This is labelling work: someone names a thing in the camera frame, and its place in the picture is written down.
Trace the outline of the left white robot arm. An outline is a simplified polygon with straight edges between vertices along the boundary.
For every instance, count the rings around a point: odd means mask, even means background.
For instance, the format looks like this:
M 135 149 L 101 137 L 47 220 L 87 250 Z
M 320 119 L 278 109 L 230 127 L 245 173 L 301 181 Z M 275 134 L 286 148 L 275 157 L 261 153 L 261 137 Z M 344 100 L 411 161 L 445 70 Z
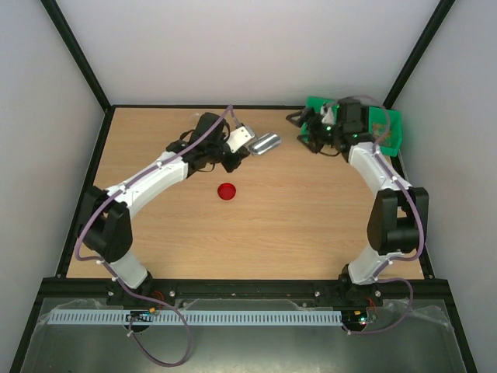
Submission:
M 132 253 L 133 217 L 169 187 L 188 179 L 207 165 L 220 163 L 231 173 L 249 156 L 254 132 L 242 123 L 231 129 L 224 115 L 202 114 L 192 130 L 182 133 L 156 160 L 130 178 L 104 190 L 85 193 L 74 255 L 83 261 L 81 247 L 93 251 L 92 260 L 131 289 L 138 289 L 149 273 Z

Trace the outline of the metal scoop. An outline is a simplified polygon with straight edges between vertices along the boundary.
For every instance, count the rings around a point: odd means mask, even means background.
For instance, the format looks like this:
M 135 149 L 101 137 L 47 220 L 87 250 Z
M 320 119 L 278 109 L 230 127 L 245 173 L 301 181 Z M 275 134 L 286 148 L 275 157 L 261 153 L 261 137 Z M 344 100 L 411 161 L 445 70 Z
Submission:
M 276 133 L 266 133 L 255 139 L 249 146 L 248 150 L 252 155 L 264 155 L 268 151 L 277 148 L 281 144 L 281 138 Z

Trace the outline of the green bin with lollipops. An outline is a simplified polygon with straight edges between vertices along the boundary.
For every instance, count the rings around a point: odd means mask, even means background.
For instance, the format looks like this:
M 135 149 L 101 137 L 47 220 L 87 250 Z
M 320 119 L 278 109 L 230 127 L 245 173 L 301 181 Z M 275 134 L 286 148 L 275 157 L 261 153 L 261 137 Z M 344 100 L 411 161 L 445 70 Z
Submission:
M 320 109 L 323 107 L 323 105 L 333 103 L 334 101 L 335 100 L 328 99 L 328 98 L 322 98 L 322 97 L 317 97 L 317 96 L 308 96 L 307 100 L 306 100 L 305 107 L 306 108 L 313 108 L 317 113 L 319 113 Z M 337 104 L 332 106 L 332 112 L 333 112 L 335 122 L 336 122 L 336 117 L 337 117 L 337 107 L 338 107 Z M 301 134 L 306 134 L 306 133 L 308 133 L 307 122 L 305 122 L 303 124 L 303 126 L 301 127 Z

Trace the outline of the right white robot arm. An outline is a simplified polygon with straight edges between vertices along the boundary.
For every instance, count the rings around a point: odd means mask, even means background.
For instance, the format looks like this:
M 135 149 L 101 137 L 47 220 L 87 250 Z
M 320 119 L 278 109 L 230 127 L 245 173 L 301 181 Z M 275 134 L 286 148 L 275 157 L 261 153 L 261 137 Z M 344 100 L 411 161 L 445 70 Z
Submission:
M 391 115 L 369 96 L 349 96 L 306 106 L 287 121 L 301 129 L 298 141 L 314 154 L 334 149 L 366 182 L 374 195 L 367 223 L 367 245 L 346 264 L 332 290 L 340 305 L 363 307 L 376 298 L 381 273 L 395 262 L 416 261 L 426 243 L 429 194 L 414 187 L 385 158 L 381 142 L 391 129 Z

